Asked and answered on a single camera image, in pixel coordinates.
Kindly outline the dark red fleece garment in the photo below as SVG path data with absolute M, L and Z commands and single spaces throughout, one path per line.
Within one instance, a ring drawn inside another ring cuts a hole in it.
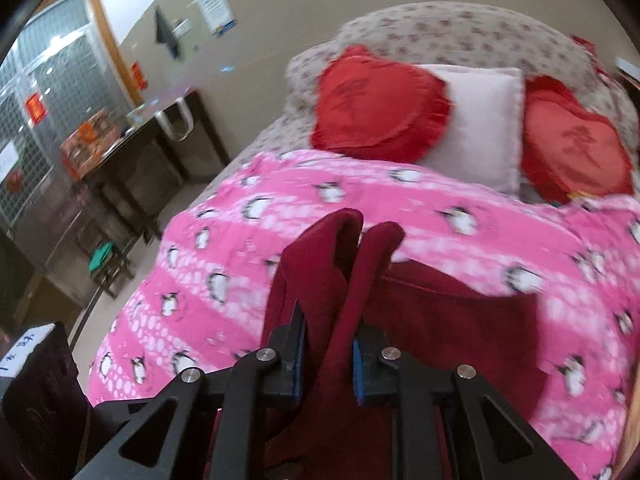
M 233 367 L 212 478 L 570 478 L 528 421 L 536 296 L 394 263 L 403 237 L 343 209 L 285 249 L 264 336 L 283 348 Z

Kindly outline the pink penguin print quilt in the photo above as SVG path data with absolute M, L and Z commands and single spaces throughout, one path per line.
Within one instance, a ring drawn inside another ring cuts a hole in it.
M 405 230 L 393 262 L 538 295 L 551 384 L 533 425 L 579 478 L 611 478 L 639 333 L 639 205 L 627 195 L 529 205 L 411 165 L 259 154 L 169 222 L 89 368 L 89 400 L 150 396 L 183 365 L 220 370 L 255 349 L 282 250 L 344 207 Z

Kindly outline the green item under table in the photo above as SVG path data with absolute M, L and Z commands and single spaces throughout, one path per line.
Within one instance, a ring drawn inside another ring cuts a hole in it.
M 107 262 L 109 258 L 113 255 L 114 252 L 114 243 L 113 242 L 105 242 L 100 245 L 96 250 L 92 253 L 91 258 L 89 260 L 89 272 L 94 273 L 98 272 L 102 266 Z

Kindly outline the dark wooden side table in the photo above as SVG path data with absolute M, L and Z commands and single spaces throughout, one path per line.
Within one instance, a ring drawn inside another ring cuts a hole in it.
M 192 133 L 200 130 L 210 146 L 205 152 L 209 161 L 205 174 L 194 174 L 186 166 L 178 151 L 182 142 L 169 140 L 154 118 L 154 113 L 171 101 L 157 108 L 150 103 L 138 107 L 141 124 L 127 130 L 98 166 L 82 178 L 101 205 L 133 237 L 143 237 L 147 242 L 162 237 L 158 215 L 185 185 L 207 183 L 217 169 L 231 162 L 201 92 L 189 88 L 181 96 L 186 98 L 195 120 Z

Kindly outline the white square pillow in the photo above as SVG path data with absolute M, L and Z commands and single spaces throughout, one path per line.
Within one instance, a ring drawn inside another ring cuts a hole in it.
M 475 68 L 423 64 L 446 82 L 448 126 L 417 164 L 446 177 L 518 195 L 525 78 L 515 67 Z

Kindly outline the right red heart pillow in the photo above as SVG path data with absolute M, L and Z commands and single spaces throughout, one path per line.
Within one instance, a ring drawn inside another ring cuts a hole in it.
M 634 192 L 631 159 L 612 122 L 550 76 L 526 81 L 522 170 L 546 202 Z

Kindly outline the red heart pillow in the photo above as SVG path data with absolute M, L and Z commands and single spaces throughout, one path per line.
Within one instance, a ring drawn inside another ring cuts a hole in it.
M 446 81 L 357 44 L 320 76 L 310 145 L 351 158 L 412 164 L 444 136 L 453 108 Z
M 612 122 L 550 76 L 526 81 L 522 170 L 546 202 L 634 192 L 631 159 Z

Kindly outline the colourful gift box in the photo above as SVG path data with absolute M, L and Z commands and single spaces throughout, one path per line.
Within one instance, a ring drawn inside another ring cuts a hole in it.
M 61 146 L 61 157 L 70 177 L 79 181 L 92 171 L 122 133 L 102 108 L 83 122 Z

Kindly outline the left red heart pillow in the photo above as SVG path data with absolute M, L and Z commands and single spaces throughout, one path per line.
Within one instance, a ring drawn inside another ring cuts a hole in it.
M 446 81 L 357 44 L 320 76 L 310 145 L 351 158 L 412 164 L 444 136 L 453 108 Z

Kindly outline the red door decoration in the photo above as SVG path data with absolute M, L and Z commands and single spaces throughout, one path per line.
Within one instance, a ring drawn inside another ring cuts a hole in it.
M 131 65 L 131 76 L 140 91 L 146 90 L 149 87 L 149 83 L 138 62 Z

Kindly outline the floral padded headboard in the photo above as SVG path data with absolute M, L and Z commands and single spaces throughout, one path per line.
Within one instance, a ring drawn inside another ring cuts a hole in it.
M 235 159 L 244 164 L 264 151 L 283 153 L 308 144 L 318 79 L 346 48 L 362 44 L 381 58 L 412 64 L 515 67 L 527 77 L 561 81 L 587 110 L 608 118 L 629 154 L 639 148 L 639 118 L 622 85 L 576 39 L 512 10 L 463 2 L 392 6 L 343 25 L 323 44 L 294 56 L 285 69 L 282 115 Z

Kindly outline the dark cloth hanging on wall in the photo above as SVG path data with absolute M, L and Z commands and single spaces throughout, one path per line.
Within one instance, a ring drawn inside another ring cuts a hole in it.
M 154 22 L 155 42 L 164 46 L 173 60 L 178 60 L 181 55 L 179 41 L 170 24 L 166 20 L 165 15 L 158 6 L 154 10 Z

